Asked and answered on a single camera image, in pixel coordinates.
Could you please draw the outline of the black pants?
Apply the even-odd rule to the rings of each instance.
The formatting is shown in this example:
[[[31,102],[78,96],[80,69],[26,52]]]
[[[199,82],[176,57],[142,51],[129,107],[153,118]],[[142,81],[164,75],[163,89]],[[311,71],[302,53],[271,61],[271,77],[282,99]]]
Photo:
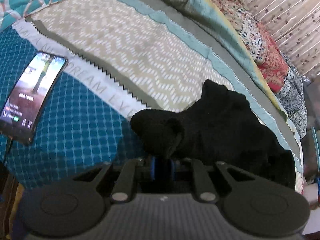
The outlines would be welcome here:
[[[155,159],[156,172],[172,160],[198,159],[204,165],[223,161],[295,188],[295,161],[276,135],[261,124],[243,94],[206,80],[191,107],[175,113],[160,109],[137,112],[130,121],[142,150]]]

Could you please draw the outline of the patterned teal beige bedsheet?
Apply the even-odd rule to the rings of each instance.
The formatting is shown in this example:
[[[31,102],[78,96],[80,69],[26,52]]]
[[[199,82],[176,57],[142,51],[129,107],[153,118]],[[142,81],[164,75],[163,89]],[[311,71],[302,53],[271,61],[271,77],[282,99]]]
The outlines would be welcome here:
[[[210,0],[61,0],[1,30],[1,110],[38,51],[66,57],[32,142],[1,133],[1,161],[33,189],[100,164],[149,158],[131,118],[180,113],[206,80],[243,94],[295,161],[300,136],[229,20]]]

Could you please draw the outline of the red floral patchwork quilt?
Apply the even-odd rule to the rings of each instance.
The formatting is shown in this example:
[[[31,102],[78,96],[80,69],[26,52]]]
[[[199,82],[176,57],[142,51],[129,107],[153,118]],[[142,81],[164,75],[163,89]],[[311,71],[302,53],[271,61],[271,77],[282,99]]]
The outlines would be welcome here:
[[[263,24],[242,0],[210,0],[229,20],[257,64],[267,84],[295,125],[300,137],[307,131],[307,109],[302,78],[288,56],[280,51]]]

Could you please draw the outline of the black smartphone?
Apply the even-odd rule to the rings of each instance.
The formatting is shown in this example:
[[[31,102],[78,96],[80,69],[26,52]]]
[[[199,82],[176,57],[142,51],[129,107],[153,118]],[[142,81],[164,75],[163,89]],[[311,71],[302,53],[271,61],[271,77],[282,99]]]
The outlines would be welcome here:
[[[67,65],[66,57],[38,51],[16,81],[1,110],[1,133],[24,145],[34,137],[44,104]]]

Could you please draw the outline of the beige leaf print curtain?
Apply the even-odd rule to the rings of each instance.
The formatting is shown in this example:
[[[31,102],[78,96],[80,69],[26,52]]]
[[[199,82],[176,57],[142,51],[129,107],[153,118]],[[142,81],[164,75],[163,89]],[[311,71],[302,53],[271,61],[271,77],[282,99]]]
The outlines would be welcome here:
[[[243,0],[301,76],[319,75],[319,0]]]

